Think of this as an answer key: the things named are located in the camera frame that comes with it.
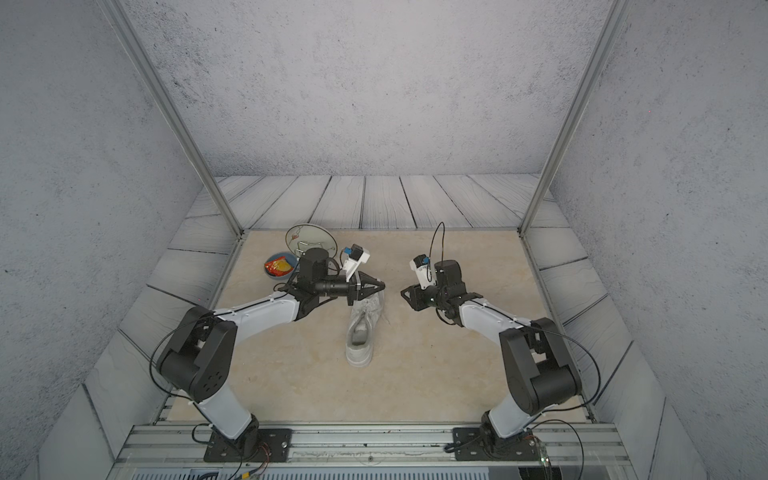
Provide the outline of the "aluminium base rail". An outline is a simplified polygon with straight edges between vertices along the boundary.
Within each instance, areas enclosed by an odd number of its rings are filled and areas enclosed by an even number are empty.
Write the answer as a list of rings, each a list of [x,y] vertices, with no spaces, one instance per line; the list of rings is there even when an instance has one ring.
[[[112,479],[633,479],[611,424],[545,421],[505,450],[451,423],[276,423],[243,458],[189,422],[136,426]]]

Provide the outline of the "blue ceramic bowl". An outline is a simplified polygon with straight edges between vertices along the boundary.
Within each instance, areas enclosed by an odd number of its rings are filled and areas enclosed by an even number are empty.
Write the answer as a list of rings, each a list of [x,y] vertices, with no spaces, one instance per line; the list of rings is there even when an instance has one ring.
[[[265,274],[273,280],[288,279],[298,265],[297,257],[291,252],[279,252],[270,256],[263,264]]]

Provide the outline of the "white sneaker shoe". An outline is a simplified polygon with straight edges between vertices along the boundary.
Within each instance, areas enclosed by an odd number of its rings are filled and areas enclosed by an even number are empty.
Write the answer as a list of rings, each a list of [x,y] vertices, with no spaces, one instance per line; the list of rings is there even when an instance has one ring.
[[[378,321],[372,322],[366,317],[359,304],[353,303],[350,321],[346,333],[345,356],[353,367],[366,367],[374,354],[374,340]]]

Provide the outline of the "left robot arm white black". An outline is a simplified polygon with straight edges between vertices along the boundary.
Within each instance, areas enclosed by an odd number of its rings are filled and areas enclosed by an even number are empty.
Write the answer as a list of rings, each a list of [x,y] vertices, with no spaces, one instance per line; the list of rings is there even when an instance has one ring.
[[[219,311],[188,310],[177,328],[152,355],[156,370],[183,391],[212,426],[212,440],[229,449],[228,458],[252,461],[266,453],[259,421],[237,399],[228,381],[236,347],[273,327],[307,317],[319,306],[344,298],[352,306],[385,289],[385,283],[359,270],[370,258],[364,247],[346,248],[347,258],[333,267],[328,251],[315,247],[273,294]]]

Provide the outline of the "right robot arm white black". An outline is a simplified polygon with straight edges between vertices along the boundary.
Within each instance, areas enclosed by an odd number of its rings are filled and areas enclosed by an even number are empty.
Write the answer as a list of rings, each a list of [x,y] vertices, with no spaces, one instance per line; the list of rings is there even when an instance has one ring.
[[[541,414],[582,393],[568,339],[549,318],[514,316],[468,291],[455,260],[432,263],[419,255],[409,267],[418,283],[403,289],[401,297],[413,310],[434,309],[444,323],[479,333],[501,351],[508,394],[483,414],[477,441],[450,449],[480,447],[493,459],[510,456]]]

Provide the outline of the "white shoelace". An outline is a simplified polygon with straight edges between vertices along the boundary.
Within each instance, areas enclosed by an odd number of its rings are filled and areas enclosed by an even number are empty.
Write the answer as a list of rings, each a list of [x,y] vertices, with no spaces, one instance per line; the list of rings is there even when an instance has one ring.
[[[378,291],[359,302],[362,311],[372,322],[377,321],[383,314],[385,306],[384,291]]]

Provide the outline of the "red yellow snack packet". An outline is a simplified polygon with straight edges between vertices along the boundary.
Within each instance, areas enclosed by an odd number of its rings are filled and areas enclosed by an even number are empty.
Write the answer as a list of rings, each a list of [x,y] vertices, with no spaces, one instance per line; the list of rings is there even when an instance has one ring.
[[[281,278],[292,273],[294,266],[286,256],[279,256],[268,260],[264,269],[269,276]]]

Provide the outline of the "aluminium frame post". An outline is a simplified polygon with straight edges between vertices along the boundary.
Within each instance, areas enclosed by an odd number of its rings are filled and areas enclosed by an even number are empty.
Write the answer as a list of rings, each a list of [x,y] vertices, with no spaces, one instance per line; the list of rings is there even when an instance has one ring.
[[[589,57],[572,103],[560,127],[556,140],[550,150],[547,160],[540,173],[533,196],[518,228],[521,239],[525,239],[528,231],[541,208],[546,192],[549,190],[557,171],[565,157],[567,148],[575,134],[578,124],[597,85],[600,75],[608,61],[611,49],[626,20],[632,2],[615,0],[612,2],[595,47]]]
[[[137,70],[144,85],[148,88],[161,115],[179,142],[203,187],[210,195],[218,211],[223,215],[235,238],[240,240],[244,235],[244,228],[237,220],[229,202],[214,179],[199,147],[163,84],[121,2],[118,0],[101,0],[98,4],[128,55],[129,60]]]

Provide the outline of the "right aluminium frame post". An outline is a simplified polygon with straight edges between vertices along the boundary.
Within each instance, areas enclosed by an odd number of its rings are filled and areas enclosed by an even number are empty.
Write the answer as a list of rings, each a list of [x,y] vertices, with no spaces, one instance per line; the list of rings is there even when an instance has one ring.
[[[632,2],[615,0],[612,2],[595,47],[589,57],[572,103],[560,127],[556,140],[550,150],[547,160],[540,173],[533,196],[518,228],[521,239],[525,239],[528,231],[541,208],[546,192],[549,190],[557,171],[565,157],[567,148],[575,134],[578,124],[597,85],[600,75],[608,61],[611,49],[626,20]]]

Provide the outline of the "left aluminium frame post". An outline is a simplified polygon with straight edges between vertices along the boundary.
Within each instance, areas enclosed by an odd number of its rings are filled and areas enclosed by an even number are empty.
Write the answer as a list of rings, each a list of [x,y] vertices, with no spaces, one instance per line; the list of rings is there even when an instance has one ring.
[[[203,187],[210,195],[218,211],[223,215],[235,238],[240,240],[244,235],[244,228],[237,220],[229,202],[214,179],[199,147],[163,84],[121,2],[118,0],[101,0],[98,4],[128,55],[129,60],[137,70],[144,85],[148,88],[161,115],[179,142]]]

